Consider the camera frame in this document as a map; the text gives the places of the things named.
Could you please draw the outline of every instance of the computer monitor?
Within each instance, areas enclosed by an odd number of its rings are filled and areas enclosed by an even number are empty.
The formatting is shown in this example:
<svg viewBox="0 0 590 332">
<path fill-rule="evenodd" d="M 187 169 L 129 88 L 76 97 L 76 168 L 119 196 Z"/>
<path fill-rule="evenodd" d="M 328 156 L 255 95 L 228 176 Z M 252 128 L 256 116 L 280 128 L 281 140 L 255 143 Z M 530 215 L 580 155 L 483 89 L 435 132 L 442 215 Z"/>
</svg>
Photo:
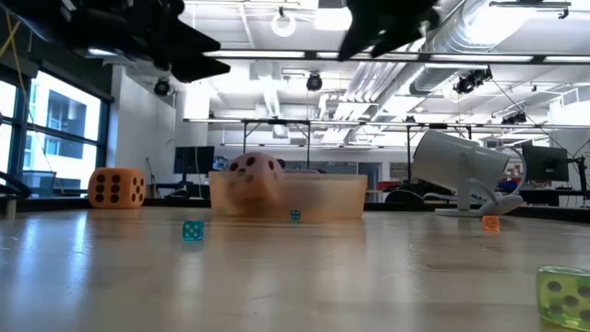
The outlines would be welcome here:
<svg viewBox="0 0 590 332">
<path fill-rule="evenodd" d="M 568 152 L 564 148 L 523 146 L 526 180 L 570 181 Z"/>
<path fill-rule="evenodd" d="M 208 174 L 213 171 L 214 147 L 179 147 L 174 155 L 174 173 L 183 175 L 183 183 L 186 182 L 186 174 Z"/>
</svg>

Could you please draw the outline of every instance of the translucent orange container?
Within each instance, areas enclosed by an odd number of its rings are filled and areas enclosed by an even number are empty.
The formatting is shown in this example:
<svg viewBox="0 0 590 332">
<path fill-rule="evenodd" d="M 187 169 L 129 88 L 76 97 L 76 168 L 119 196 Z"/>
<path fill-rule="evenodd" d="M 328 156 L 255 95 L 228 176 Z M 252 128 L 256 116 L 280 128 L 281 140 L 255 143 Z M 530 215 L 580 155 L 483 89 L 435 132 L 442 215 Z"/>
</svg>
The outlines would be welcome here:
<svg viewBox="0 0 590 332">
<path fill-rule="evenodd" d="M 367 191 L 366 175 L 286 174 L 276 204 L 254 202 L 247 207 L 234 206 L 230 195 L 229 172 L 211 172 L 211 209 L 216 217 L 299 220 L 361 219 Z"/>
</svg>

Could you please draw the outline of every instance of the spotlight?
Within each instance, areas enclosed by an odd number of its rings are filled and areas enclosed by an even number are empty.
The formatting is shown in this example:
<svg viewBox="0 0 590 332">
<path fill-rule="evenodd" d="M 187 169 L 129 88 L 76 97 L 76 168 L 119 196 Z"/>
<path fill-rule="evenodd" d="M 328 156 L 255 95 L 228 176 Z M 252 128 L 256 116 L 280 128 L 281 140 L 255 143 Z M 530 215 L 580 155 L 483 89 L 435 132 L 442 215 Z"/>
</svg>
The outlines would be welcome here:
<svg viewBox="0 0 590 332">
<path fill-rule="evenodd" d="M 311 73 L 310 77 L 307 79 L 307 90 L 311 92 L 319 91 L 322 89 L 323 84 L 319 73 Z"/>
<path fill-rule="evenodd" d="M 502 125 L 519 125 L 524 124 L 526 122 L 526 114 L 524 112 L 519 112 L 516 114 L 510 114 L 508 116 L 504 116 L 501 119 Z"/>
<path fill-rule="evenodd" d="M 563 13 L 557 15 L 558 19 L 565 19 L 570 15 L 570 9 L 568 7 L 563 8 Z"/>
<path fill-rule="evenodd" d="M 454 85 L 453 90 L 458 94 L 471 93 L 474 89 L 482 86 L 483 82 L 486 82 L 492 78 L 493 75 L 489 66 L 486 70 L 474 70 L 469 74 L 460 76 L 459 82 Z"/>
<path fill-rule="evenodd" d="M 154 93 L 157 96 L 167 97 L 170 96 L 174 92 L 170 81 L 167 78 L 160 78 L 158 79 L 158 83 L 154 86 Z"/>
</svg>

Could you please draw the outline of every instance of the green translucent die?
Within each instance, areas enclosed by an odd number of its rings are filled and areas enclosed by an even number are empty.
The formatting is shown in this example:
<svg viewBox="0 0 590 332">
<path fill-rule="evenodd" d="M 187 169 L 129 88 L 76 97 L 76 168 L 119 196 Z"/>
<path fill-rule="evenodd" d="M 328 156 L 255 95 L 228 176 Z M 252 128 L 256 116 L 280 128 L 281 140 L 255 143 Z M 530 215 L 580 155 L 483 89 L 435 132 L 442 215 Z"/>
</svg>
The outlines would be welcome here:
<svg viewBox="0 0 590 332">
<path fill-rule="evenodd" d="M 590 331 L 590 270 L 540 267 L 537 305 L 541 316 L 550 322 Z"/>
</svg>

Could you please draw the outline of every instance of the table surface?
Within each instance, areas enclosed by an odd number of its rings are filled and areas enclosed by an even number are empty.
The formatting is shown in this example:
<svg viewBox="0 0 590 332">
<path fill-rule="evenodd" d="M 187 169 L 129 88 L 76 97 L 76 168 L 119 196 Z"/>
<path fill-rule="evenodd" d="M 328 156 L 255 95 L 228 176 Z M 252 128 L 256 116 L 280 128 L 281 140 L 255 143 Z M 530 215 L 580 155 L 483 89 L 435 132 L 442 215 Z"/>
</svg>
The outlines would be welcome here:
<svg viewBox="0 0 590 332">
<path fill-rule="evenodd" d="M 0 221 L 1 331 L 554 331 L 542 265 L 590 267 L 590 229 L 366 213 L 363 221 L 212 220 L 146 207 Z"/>
</svg>

